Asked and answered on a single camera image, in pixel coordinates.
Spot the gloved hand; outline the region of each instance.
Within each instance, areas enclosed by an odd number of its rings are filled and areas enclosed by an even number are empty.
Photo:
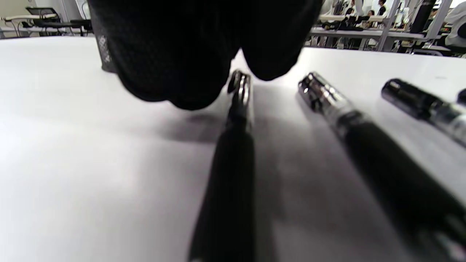
[[[256,77],[296,63],[322,0],[89,0],[133,95],[186,110],[210,105],[239,48]]]

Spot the metal pole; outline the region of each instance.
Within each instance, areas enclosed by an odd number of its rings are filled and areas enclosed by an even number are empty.
[[[393,1],[393,4],[391,5],[390,8],[390,13],[388,14],[388,22],[385,20],[387,23],[385,24],[385,28],[382,31],[382,35],[379,38],[379,43],[377,47],[377,51],[381,52],[384,49],[384,44],[385,40],[387,40],[388,33],[390,32],[391,24],[395,20],[395,14],[398,10],[398,5],[400,4],[400,0],[395,0]]]
[[[440,29],[442,28],[443,22],[445,20],[446,15],[448,14],[448,10],[450,9],[450,5],[452,4],[452,0],[443,0],[440,4],[440,8],[435,15],[434,21],[432,21],[432,26],[429,32],[427,32],[427,39],[436,39],[437,35],[439,34]]]

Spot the table leg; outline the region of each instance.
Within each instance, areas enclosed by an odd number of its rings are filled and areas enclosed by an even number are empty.
[[[326,48],[332,48],[333,37],[327,37],[327,41],[325,42]]]
[[[363,51],[364,48],[366,47],[368,41],[369,41],[369,38],[363,38],[363,39],[361,39],[361,44],[359,45],[359,49],[358,49],[358,50]]]
[[[391,52],[391,49],[393,48],[393,43],[395,43],[395,39],[391,37],[387,37],[384,43],[384,48],[382,49],[382,52]]]

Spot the white table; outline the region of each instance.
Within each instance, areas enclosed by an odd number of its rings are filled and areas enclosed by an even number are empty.
[[[345,31],[345,30],[325,30],[324,28],[314,27],[311,29],[310,35],[327,36],[327,37],[349,37],[349,38],[363,38],[365,41],[361,42],[359,50],[363,50],[369,38],[379,40],[382,36],[382,30],[372,28],[364,31]],[[408,41],[426,41],[427,39],[423,34],[412,34],[406,32],[397,32],[395,29],[387,33],[387,39],[384,43],[384,52],[390,52],[395,40],[408,40]]]
[[[185,261],[229,98],[197,112],[140,101],[91,38],[3,40],[0,56],[0,261]],[[247,71],[242,55],[233,67]],[[453,101],[465,67],[306,48],[287,75],[255,80],[258,261],[410,261],[298,80],[317,70],[465,202],[465,149],[380,97],[401,77]]]

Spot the pen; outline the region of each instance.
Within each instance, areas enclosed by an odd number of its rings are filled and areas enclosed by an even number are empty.
[[[463,206],[322,76],[309,73],[299,93],[345,143],[400,236],[434,261],[466,261]]]
[[[215,149],[189,261],[255,260],[251,76],[234,71],[228,92],[232,103]]]
[[[463,89],[458,93],[458,98],[456,99],[456,102],[466,106],[466,89]]]
[[[382,88],[382,97],[466,146],[466,108],[445,102],[400,79],[389,80]]]

